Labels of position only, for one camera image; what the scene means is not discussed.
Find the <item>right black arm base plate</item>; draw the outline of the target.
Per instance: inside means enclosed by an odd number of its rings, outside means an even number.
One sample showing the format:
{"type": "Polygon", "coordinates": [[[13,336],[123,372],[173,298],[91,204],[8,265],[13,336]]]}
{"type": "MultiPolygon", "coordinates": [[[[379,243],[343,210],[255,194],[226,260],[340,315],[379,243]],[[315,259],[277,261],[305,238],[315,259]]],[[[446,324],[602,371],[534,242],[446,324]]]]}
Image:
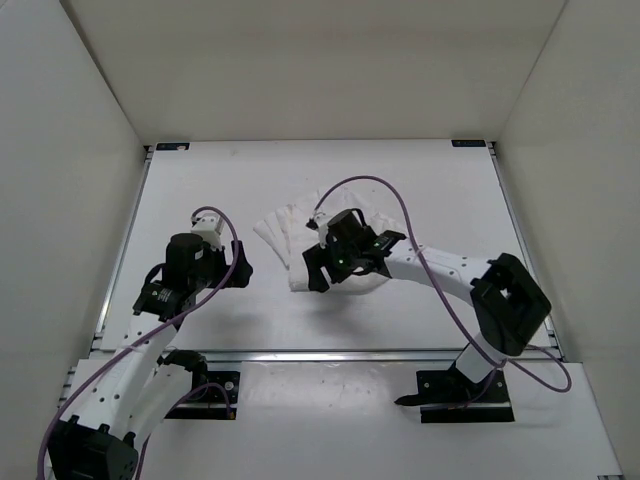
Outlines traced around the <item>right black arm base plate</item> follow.
{"type": "Polygon", "coordinates": [[[453,369],[419,370],[417,392],[397,398],[418,407],[422,424],[511,423],[515,421],[504,372],[496,370],[474,384],[453,369]]]}

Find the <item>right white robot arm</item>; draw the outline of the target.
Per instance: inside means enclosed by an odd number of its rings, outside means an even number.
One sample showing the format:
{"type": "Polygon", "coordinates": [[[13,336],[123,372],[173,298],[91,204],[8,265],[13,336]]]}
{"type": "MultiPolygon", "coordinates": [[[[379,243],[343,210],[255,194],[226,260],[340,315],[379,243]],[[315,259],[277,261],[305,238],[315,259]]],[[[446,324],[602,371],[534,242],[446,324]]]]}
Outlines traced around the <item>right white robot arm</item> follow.
{"type": "Polygon", "coordinates": [[[318,235],[303,254],[308,288],[324,293],[369,277],[432,288],[441,300],[455,297],[474,311],[479,331],[441,381],[453,396],[473,401],[498,368],[519,357],[551,311],[551,303],[515,256],[460,256],[420,245],[411,235],[375,231],[358,208],[306,223],[318,235]]]}

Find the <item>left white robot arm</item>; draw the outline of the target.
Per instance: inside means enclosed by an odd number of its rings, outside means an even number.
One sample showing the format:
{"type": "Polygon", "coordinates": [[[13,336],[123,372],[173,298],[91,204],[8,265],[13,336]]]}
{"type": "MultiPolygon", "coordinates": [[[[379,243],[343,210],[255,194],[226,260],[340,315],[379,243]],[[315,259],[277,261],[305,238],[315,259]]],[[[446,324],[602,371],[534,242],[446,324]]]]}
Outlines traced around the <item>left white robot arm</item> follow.
{"type": "Polygon", "coordinates": [[[202,306],[202,291],[245,288],[253,273],[241,241],[233,257],[209,235],[171,237],[133,305],[127,332],[113,357],[78,387],[48,430],[46,453],[58,479],[134,479],[156,426],[188,398],[221,390],[206,359],[167,346],[185,317],[202,306]]]}

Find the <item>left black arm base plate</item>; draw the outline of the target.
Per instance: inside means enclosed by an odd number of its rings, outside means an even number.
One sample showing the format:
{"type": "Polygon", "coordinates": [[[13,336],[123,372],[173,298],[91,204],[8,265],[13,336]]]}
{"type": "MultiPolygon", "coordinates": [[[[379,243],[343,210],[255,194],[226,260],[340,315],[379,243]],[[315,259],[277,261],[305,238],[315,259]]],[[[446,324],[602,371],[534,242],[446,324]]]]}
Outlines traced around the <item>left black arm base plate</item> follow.
{"type": "Polygon", "coordinates": [[[233,421],[237,417],[237,406],[241,386],[238,366],[209,369],[199,385],[208,384],[183,403],[174,407],[166,419],[233,421]]]}

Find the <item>white pleated skirt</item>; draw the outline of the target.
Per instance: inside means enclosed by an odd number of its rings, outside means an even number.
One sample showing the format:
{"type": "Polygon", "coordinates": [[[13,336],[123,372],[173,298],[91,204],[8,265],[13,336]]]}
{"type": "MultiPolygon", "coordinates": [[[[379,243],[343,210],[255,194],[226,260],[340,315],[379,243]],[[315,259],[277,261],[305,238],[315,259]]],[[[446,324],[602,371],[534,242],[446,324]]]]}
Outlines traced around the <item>white pleated skirt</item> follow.
{"type": "MultiPolygon", "coordinates": [[[[257,222],[254,232],[271,247],[279,257],[288,273],[288,284],[293,292],[307,292],[308,271],[303,259],[303,252],[316,245],[319,241],[316,231],[306,227],[313,209],[322,195],[316,190],[302,196],[293,202],[277,208],[257,222]]],[[[365,221],[375,233],[386,230],[404,233],[406,227],[378,211],[362,196],[346,187],[340,187],[331,193],[320,209],[321,216],[328,220],[348,208],[359,208],[363,211],[365,221]]]]}

